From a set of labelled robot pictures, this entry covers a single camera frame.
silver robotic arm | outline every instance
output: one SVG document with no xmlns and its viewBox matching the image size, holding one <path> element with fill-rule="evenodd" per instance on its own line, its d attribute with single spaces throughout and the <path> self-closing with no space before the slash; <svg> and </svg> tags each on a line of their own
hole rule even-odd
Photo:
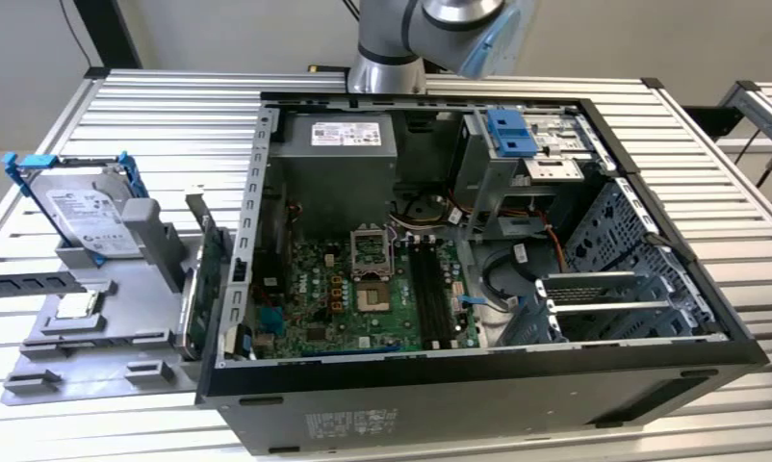
<svg viewBox="0 0 772 462">
<path fill-rule="evenodd" d="M 355 93 L 425 93 L 422 58 L 469 79 L 494 70 L 533 1 L 360 0 Z"/>
</svg>

black cable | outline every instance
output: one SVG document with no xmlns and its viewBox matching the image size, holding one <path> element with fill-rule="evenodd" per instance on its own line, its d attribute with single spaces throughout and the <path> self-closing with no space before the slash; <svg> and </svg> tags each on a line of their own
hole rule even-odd
<svg viewBox="0 0 772 462">
<path fill-rule="evenodd" d="M 359 9 L 356 8 L 354 1 L 352 0 L 343 0 L 343 4 L 346 5 L 346 8 L 348 9 L 348 13 L 351 13 L 351 16 L 354 16 L 354 19 L 356 19 L 356 21 L 359 21 Z"/>
<path fill-rule="evenodd" d="M 505 300 L 510 297 L 510 296 L 523 296 L 523 295 L 515 295 L 515 294 L 509 294 L 505 291 L 501 291 L 499 289 L 497 289 L 495 287 L 493 287 L 490 285 L 490 274 L 493 273 L 493 271 L 501 267 L 502 265 L 505 265 L 506 263 L 511 262 L 514 259 L 514 248 L 501 248 L 499 250 L 497 250 L 495 252 L 493 252 L 487 258 L 486 258 L 486 264 L 483 265 L 483 271 L 482 271 L 482 285 L 485 287 L 485 289 L 487 290 L 487 293 L 491 294 L 495 298 L 499 299 L 499 303 L 505 303 Z M 502 314 L 509 314 L 511 313 L 509 310 L 503 310 L 502 308 L 486 303 L 486 306 L 495 312 L 502 313 Z"/>
<path fill-rule="evenodd" d="M 640 245 L 642 245 L 644 243 L 641 241 L 637 241 L 625 252 L 622 252 L 617 258 L 614 258 L 614 260 L 612 260 L 610 262 L 608 262 L 608 264 L 602 267 L 602 269 L 600 270 L 600 272 L 605 272 L 608 270 L 610 270 L 614 266 L 617 266 L 621 262 L 625 261 L 625 259 L 630 256 L 630 254 L 636 251 L 637 248 L 640 248 Z"/>
<path fill-rule="evenodd" d="M 761 174 L 761 177 L 758 178 L 758 181 L 756 182 L 757 188 L 761 188 L 761 185 L 765 184 L 765 181 L 768 180 L 768 176 L 771 176 L 771 172 L 772 172 L 772 169 L 766 169 L 765 172 Z"/>
<path fill-rule="evenodd" d="M 60 9 L 63 10 L 63 17 L 65 18 L 65 24 L 68 25 L 68 30 L 72 33 L 72 37 L 75 38 L 75 42 L 80 47 L 80 51 L 83 51 L 83 56 L 85 56 L 85 62 L 88 63 L 88 67 L 91 67 L 91 59 L 88 58 L 88 53 L 85 53 L 85 49 L 83 48 L 83 44 L 80 43 L 80 39 L 77 38 L 77 33 L 75 32 L 75 27 L 72 26 L 72 21 L 68 18 L 68 13 L 65 12 L 65 5 L 63 4 L 63 0 L 60 2 Z"/>
<path fill-rule="evenodd" d="M 733 161 L 733 165 L 738 166 L 740 165 L 740 160 L 742 159 L 742 156 L 745 155 L 745 151 L 748 151 L 748 148 L 750 147 L 750 144 L 754 142 L 756 137 L 758 136 L 758 133 L 761 132 L 760 129 L 756 130 L 754 135 L 750 137 L 750 139 L 748 140 L 748 144 L 745 144 L 745 147 L 742 148 L 742 150 L 740 151 L 740 155 L 736 156 L 736 161 Z"/>
</svg>

motherboard chip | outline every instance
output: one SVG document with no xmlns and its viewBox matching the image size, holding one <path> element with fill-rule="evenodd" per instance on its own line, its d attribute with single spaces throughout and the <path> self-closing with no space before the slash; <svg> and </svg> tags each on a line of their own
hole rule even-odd
<svg viewBox="0 0 772 462">
<path fill-rule="evenodd" d="M 306 331 L 306 340 L 308 342 L 318 342 L 326 339 L 326 330 L 324 327 L 308 327 Z"/>
</svg>

black plastic strip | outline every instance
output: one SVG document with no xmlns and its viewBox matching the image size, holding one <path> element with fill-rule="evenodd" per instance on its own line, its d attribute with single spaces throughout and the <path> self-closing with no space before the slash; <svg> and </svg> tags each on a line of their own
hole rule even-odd
<svg viewBox="0 0 772 462">
<path fill-rule="evenodd" d="M 103 66 L 119 69 L 141 69 L 125 20 L 116 0 L 75 0 L 80 18 L 88 30 Z"/>
<path fill-rule="evenodd" d="M 499 8 L 497 8 L 493 12 L 490 12 L 490 14 L 486 17 L 481 17 L 473 22 L 455 22 L 455 23 L 443 22 L 435 17 L 433 17 L 425 9 L 422 9 L 422 15 L 425 16 L 425 19 L 427 19 L 427 22 L 430 22 L 437 29 L 442 29 L 443 31 L 449 32 L 467 32 L 474 31 L 481 27 L 483 27 L 486 24 L 489 24 L 489 22 L 494 20 L 494 18 L 499 15 L 499 13 L 502 13 L 503 9 L 505 3 L 499 6 Z"/>
<path fill-rule="evenodd" d="M 738 85 L 740 88 L 746 91 L 761 91 L 761 87 L 750 80 L 737 80 L 736 85 Z"/>
<path fill-rule="evenodd" d="M 419 56 L 417 56 L 417 55 L 409 55 L 409 56 L 378 55 L 371 50 L 366 49 L 366 47 L 362 46 L 362 43 L 356 46 L 356 49 L 359 50 L 359 54 L 362 56 L 364 56 L 368 60 L 371 60 L 374 63 L 379 63 L 379 64 L 385 64 L 385 65 L 405 65 L 405 64 L 413 63 L 415 60 L 419 59 Z"/>
<path fill-rule="evenodd" d="M 414 17 L 414 9 L 417 8 L 418 0 L 409 0 L 406 11 L 402 14 L 402 46 L 414 53 L 411 49 L 410 31 L 411 31 L 411 17 Z"/>
<path fill-rule="evenodd" d="M 724 294 L 717 289 L 717 283 L 714 282 L 710 274 L 702 266 L 702 262 L 690 262 L 685 269 L 688 270 L 688 276 L 696 283 L 698 287 L 698 292 L 708 301 L 712 310 L 717 314 L 717 325 L 706 326 L 710 331 L 724 330 L 729 333 L 732 339 L 737 339 L 740 333 L 745 332 L 745 337 L 748 337 L 748 330 L 744 324 L 740 323 L 740 315 L 736 313 L 730 302 L 725 299 Z"/>
<path fill-rule="evenodd" d="M 640 168 L 637 167 L 636 162 L 630 158 L 630 154 L 628 154 L 628 150 L 625 146 L 622 146 L 620 138 L 614 134 L 614 130 L 612 126 L 608 124 L 605 117 L 600 113 L 600 110 L 596 109 L 596 105 L 593 101 L 589 99 L 580 100 L 580 109 L 582 110 L 585 116 L 588 117 L 588 121 L 590 122 L 590 127 L 596 130 L 600 140 L 608 149 L 608 152 L 614 159 L 617 160 L 618 165 L 618 172 L 621 175 L 628 173 L 638 173 Z"/>
<path fill-rule="evenodd" d="M 649 188 L 648 183 L 645 183 L 642 175 L 632 173 L 625 176 L 625 179 L 628 180 L 628 184 L 640 197 L 640 201 L 642 202 L 645 210 L 648 210 L 648 213 L 654 220 L 658 231 L 664 235 L 661 236 L 665 238 L 662 240 L 662 244 L 668 245 L 674 250 L 677 258 L 682 263 L 694 262 L 696 253 L 688 245 L 688 241 L 682 237 L 682 232 L 680 229 L 677 229 L 677 226 L 673 224 L 670 217 L 668 217 L 665 208 L 662 207 L 654 192 Z"/>
<path fill-rule="evenodd" d="M 708 377 L 674 378 L 673 380 L 666 380 L 653 390 L 649 390 L 634 402 L 614 409 L 604 416 L 590 421 L 589 424 L 605 426 L 621 422 L 636 421 L 670 399 L 690 391 L 705 381 L 708 381 Z"/>
<path fill-rule="evenodd" d="M 109 67 L 89 67 L 85 71 L 85 75 L 83 76 L 84 79 L 104 79 L 112 73 L 112 69 Z"/>
<path fill-rule="evenodd" d="M 347 390 L 529 377 L 577 376 L 628 370 L 698 369 L 717 365 L 764 365 L 766 356 L 756 341 L 677 343 L 638 347 L 585 349 L 577 352 L 507 351 L 502 354 L 450 357 L 405 357 L 399 361 L 320 361 L 279 366 L 208 369 L 200 381 L 210 397 Z"/>
<path fill-rule="evenodd" d="M 665 85 L 661 83 L 661 81 L 656 77 L 642 77 L 642 84 L 649 89 L 654 89 L 654 90 L 664 90 L 665 89 Z"/>
</svg>

power supply label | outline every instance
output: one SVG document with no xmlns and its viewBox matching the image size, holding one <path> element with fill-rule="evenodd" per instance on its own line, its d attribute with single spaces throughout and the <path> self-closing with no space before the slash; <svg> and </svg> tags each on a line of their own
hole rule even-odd
<svg viewBox="0 0 772 462">
<path fill-rule="evenodd" d="M 312 439 L 377 436 L 393 433 L 397 427 L 398 409 L 323 412 L 306 414 L 308 436 Z"/>
<path fill-rule="evenodd" d="M 96 190 L 48 190 L 60 221 L 83 246 L 107 257 L 140 253 L 112 199 Z"/>
<path fill-rule="evenodd" d="M 318 122 L 311 127 L 311 146 L 382 146 L 381 124 Z"/>
</svg>

